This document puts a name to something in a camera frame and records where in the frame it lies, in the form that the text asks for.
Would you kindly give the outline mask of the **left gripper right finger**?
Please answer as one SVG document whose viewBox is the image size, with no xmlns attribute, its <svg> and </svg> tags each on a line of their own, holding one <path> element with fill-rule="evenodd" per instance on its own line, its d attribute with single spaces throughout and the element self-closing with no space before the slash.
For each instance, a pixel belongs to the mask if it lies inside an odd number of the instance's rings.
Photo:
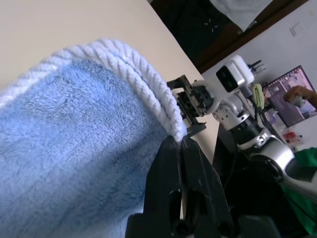
<svg viewBox="0 0 317 238">
<path fill-rule="evenodd" d="M 202 216 L 216 227 L 232 227 L 224 190 L 218 173 L 198 143 L 186 137 L 182 141 L 182 166 L 185 169 L 186 219 L 193 225 Z"/>
</svg>

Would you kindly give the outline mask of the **bystander bare hand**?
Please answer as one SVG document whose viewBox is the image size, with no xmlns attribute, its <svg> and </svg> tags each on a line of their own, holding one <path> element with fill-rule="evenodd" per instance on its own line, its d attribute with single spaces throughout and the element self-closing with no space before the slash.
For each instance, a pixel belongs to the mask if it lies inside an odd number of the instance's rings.
<svg viewBox="0 0 317 238">
<path fill-rule="evenodd" d="M 308 100 L 312 105 L 317 105 L 317 93 L 303 86 L 292 87 L 285 95 L 284 100 L 291 103 L 297 96 Z"/>
</svg>

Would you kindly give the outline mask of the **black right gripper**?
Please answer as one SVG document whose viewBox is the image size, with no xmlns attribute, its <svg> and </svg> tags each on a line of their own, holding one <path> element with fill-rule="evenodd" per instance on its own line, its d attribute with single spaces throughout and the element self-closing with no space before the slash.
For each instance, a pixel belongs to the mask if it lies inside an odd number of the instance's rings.
<svg viewBox="0 0 317 238">
<path fill-rule="evenodd" d="M 185 75 L 167 82 L 171 89 L 183 89 L 177 93 L 177 103 L 181 109 L 183 119 L 195 119 L 203 117 L 213 104 L 213 98 L 203 85 L 192 86 Z M 194 136 L 206 129 L 205 122 L 184 121 L 187 129 L 187 136 Z"/>
</svg>

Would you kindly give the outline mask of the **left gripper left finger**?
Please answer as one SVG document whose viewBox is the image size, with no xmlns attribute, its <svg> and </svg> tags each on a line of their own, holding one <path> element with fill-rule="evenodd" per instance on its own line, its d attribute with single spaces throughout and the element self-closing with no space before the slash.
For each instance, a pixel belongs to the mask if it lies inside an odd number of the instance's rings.
<svg viewBox="0 0 317 238">
<path fill-rule="evenodd" d="M 179 145 L 168 136 L 147 174 L 143 217 L 146 223 L 173 223 L 180 218 L 182 188 Z"/>
</svg>

